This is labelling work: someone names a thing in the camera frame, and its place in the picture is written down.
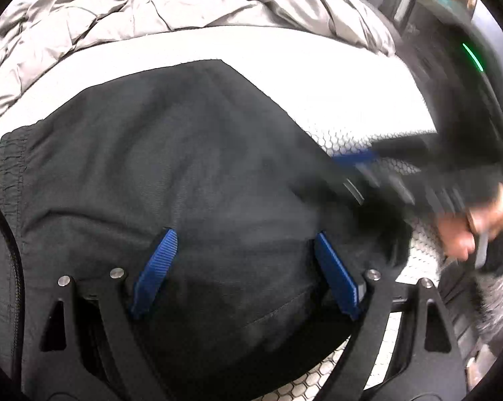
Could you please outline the person's right hand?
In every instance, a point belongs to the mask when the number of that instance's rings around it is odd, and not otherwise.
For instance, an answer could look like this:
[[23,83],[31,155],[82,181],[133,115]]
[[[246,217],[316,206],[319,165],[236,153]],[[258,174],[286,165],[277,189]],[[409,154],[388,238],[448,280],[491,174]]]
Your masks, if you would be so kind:
[[435,220],[442,248],[447,257],[466,261],[475,251],[475,238],[487,233],[492,241],[503,232],[503,184],[495,199],[464,215],[444,215]]

